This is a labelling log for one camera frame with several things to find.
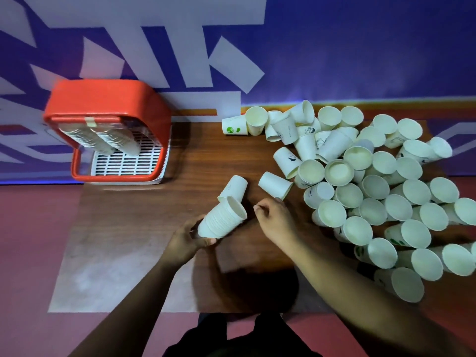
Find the hand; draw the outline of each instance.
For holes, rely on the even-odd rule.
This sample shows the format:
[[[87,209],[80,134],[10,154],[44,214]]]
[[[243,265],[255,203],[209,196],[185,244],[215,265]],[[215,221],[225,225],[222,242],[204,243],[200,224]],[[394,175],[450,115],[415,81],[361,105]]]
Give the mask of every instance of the hand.
[[[277,246],[281,247],[287,240],[297,238],[293,218],[281,199],[265,198],[253,209],[264,234]]]
[[[168,245],[165,247],[164,253],[160,260],[169,264],[172,267],[180,268],[193,258],[195,253],[206,246],[215,244],[215,238],[198,238],[193,239],[190,235],[192,227],[205,215],[196,216],[187,220],[179,229],[177,229]]]

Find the wooden table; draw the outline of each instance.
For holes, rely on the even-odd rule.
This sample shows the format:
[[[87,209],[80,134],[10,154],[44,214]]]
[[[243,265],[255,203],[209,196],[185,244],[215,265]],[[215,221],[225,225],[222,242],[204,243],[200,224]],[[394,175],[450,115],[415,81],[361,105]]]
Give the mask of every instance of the wooden table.
[[[423,139],[429,139],[425,122],[423,126]],[[248,220],[215,250],[199,251],[179,270],[163,312],[329,312],[291,261],[261,232],[252,209],[268,196],[258,187],[263,173],[282,174],[273,160],[280,147],[282,143],[266,142],[264,135],[225,136],[220,123],[178,123],[163,184],[86,185],[50,312],[111,311],[156,263],[172,232],[217,204],[234,174],[248,180],[243,201]],[[425,166],[424,178],[441,174],[436,164]],[[320,235],[303,192],[294,186],[286,203],[304,238],[356,267],[357,261],[344,257],[336,240]],[[382,232],[382,227],[375,229],[377,235]]]

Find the right hand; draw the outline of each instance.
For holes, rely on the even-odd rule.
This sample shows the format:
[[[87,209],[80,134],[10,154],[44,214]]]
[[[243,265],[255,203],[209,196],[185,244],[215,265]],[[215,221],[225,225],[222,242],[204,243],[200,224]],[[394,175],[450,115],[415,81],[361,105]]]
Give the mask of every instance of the right hand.
[[[253,209],[264,234],[277,246],[281,246],[289,239],[297,238],[293,218],[281,199],[265,198]]]

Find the stack of paper cups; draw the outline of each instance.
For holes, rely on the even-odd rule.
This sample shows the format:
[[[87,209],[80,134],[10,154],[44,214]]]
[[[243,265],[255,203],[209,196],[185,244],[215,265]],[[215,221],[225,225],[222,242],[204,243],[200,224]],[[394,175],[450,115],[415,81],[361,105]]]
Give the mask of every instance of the stack of paper cups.
[[[274,153],[273,158],[286,179],[294,178],[298,173],[299,166],[302,164],[302,161],[286,147],[278,149]]]
[[[324,167],[316,160],[306,160],[297,169],[294,183],[301,189],[307,189],[324,179]]]
[[[445,210],[435,203],[414,207],[412,219],[419,220],[430,230],[444,230],[449,222]]]
[[[387,221],[384,204],[372,198],[364,199],[358,208],[349,211],[349,216],[361,216],[371,226],[380,226]]]
[[[352,243],[356,246],[369,244],[373,235],[370,224],[360,216],[351,216],[342,227],[334,229],[334,236],[339,242]]]
[[[447,244],[428,248],[441,259],[445,272],[454,273],[458,276],[470,276],[475,271],[473,255],[463,246]]]
[[[202,238],[223,238],[246,218],[243,206],[234,197],[226,197],[203,218],[198,234]]]
[[[385,146],[397,148],[409,139],[418,139],[423,134],[421,125],[412,119],[401,119],[396,125],[396,132],[387,136]]]
[[[449,179],[437,177],[426,185],[430,188],[431,200],[437,204],[454,203],[459,198],[458,187]]]
[[[431,243],[428,228],[418,220],[407,220],[403,223],[385,229],[384,236],[396,246],[426,248]]]
[[[334,193],[333,186],[327,182],[320,182],[306,189],[304,202],[309,208],[317,209],[324,200],[330,200]]]
[[[398,252],[396,267],[414,270],[422,279],[436,281],[443,276],[441,259],[429,249]]]
[[[422,175],[423,169],[419,162],[412,158],[401,157],[396,160],[396,171],[390,175],[384,175],[383,178],[389,185],[396,185],[408,179],[420,179]]]
[[[425,294],[420,276],[408,268],[379,269],[374,274],[374,281],[406,302],[417,303]]]
[[[335,200],[324,200],[312,212],[312,221],[320,227],[337,228],[346,221],[347,213],[341,203]]]
[[[293,183],[267,171],[259,180],[258,186],[272,197],[284,200]]]
[[[321,130],[332,130],[342,120],[342,114],[336,107],[321,107],[318,111]]]
[[[476,226],[476,202],[470,198],[459,198],[455,203],[443,204],[450,224]]]
[[[218,201],[222,202],[227,197],[234,197],[238,202],[241,203],[243,196],[245,195],[245,190],[248,185],[248,182],[245,178],[240,177],[239,175],[234,175],[231,177],[227,186],[218,196]]]
[[[383,269],[393,267],[398,258],[395,247],[384,238],[374,238],[366,246],[356,246],[354,254],[361,262]]]
[[[225,135],[248,135],[246,118],[244,115],[221,120],[221,131]]]

